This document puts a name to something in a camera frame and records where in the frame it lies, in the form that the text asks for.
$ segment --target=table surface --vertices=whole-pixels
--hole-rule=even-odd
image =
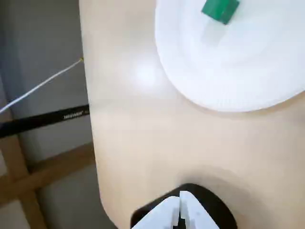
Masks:
[[[305,95],[251,113],[200,108],[170,84],[154,41],[155,0],[80,0],[101,200],[120,229],[193,182],[241,229],[305,224]]]

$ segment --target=wooden frame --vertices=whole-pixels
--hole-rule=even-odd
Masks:
[[[0,107],[6,104],[0,78]],[[0,122],[12,120],[10,111],[0,115]],[[59,154],[28,168],[16,135],[0,139],[7,174],[0,177],[0,207],[19,199],[31,229],[47,229],[35,190],[42,188],[72,172],[94,163],[93,144]]]

